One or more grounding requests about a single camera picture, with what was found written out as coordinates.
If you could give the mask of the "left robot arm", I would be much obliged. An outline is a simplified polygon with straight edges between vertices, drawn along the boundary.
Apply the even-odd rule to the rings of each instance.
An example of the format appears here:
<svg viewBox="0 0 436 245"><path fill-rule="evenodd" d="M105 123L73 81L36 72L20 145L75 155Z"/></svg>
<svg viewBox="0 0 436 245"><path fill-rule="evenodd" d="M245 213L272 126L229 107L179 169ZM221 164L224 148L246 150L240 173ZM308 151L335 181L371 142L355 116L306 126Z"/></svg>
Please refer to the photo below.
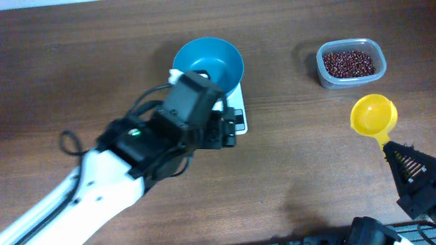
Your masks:
<svg viewBox="0 0 436 245"><path fill-rule="evenodd" d="M77 167L1 233L2 244L84 244L158 182L183 174L198 149L236 144L234 109L204 70L171 75L163 101L139 97L94 148L71 132ZM220 101L220 110L214 108Z"/></svg>

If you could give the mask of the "yellow plastic measuring scoop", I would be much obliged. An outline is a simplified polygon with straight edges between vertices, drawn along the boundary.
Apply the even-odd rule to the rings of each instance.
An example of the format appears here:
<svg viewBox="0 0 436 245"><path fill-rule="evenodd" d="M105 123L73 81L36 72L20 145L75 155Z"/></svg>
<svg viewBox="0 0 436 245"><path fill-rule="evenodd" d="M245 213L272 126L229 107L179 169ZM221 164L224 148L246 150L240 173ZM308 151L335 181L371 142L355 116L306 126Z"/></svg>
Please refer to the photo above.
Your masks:
<svg viewBox="0 0 436 245"><path fill-rule="evenodd" d="M349 123L359 135L377 141L383 155L384 146L390 141L389 133L396 126L398 111L394 103L380 94L365 95L353 106Z"/></svg>

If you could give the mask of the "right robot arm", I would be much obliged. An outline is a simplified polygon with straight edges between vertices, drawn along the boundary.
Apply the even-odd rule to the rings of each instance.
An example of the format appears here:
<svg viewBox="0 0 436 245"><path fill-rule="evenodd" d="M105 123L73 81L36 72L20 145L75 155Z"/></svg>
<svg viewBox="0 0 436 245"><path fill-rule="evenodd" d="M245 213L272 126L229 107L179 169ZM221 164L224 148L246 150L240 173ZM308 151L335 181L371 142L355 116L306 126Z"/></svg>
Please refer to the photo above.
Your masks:
<svg viewBox="0 0 436 245"><path fill-rule="evenodd" d="M435 157L392 141L382 148L399 195L397 204L418 223L417 232L428 244L434 244L421 226L435 227ZM405 241L395 230L370 217L356 217L344 244L400 244Z"/></svg>

